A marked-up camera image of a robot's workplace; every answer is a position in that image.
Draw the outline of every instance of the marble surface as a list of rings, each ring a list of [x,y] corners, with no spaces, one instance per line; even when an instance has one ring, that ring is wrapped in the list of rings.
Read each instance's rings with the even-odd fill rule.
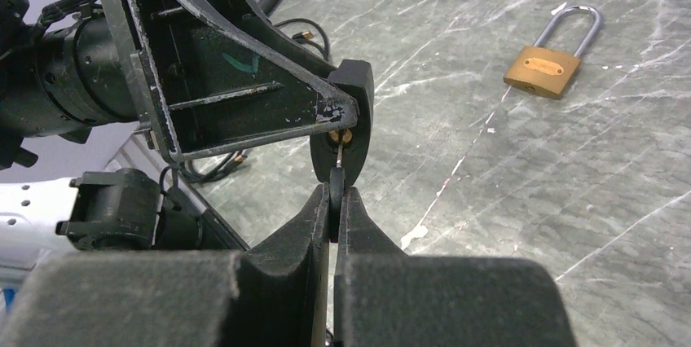
[[[605,27],[564,99],[508,89],[565,3]],[[691,345],[691,0],[284,0],[272,19],[297,16],[324,26],[336,63],[372,63],[357,187],[407,252],[540,262],[580,345]],[[569,18],[550,46],[587,28]],[[256,244],[315,184],[296,139],[202,191]]]

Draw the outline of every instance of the black cylinder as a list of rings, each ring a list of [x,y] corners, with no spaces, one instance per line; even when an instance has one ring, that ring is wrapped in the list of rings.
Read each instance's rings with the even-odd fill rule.
[[[7,73],[0,126],[10,134],[40,137],[137,119],[102,16],[48,33],[0,66]]]

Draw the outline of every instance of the green mark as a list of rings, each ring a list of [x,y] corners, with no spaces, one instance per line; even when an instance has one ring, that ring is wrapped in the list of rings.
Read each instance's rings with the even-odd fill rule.
[[[237,68],[241,72],[256,74],[259,70],[259,55],[256,53],[252,53],[252,64],[243,64],[242,62],[225,53],[221,53],[221,55],[223,55],[223,58],[227,60],[229,64],[232,64],[234,68]]]

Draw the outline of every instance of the brass screw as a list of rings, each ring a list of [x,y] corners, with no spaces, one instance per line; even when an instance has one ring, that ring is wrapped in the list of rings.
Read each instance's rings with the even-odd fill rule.
[[[343,133],[342,141],[344,145],[347,145],[353,140],[353,133],[348,129],[341,131],[329,131],[328,138],[336,145],[341,144],[341,133]]]

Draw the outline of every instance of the blue object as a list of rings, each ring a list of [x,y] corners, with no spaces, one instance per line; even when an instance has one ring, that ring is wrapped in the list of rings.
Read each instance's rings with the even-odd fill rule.
[[[3,296],[5,296],[5,311],[10,313],[10,308],[12,307],[12,301],[15,300],[15,291],[11,288],[6,288],[2,290]]]

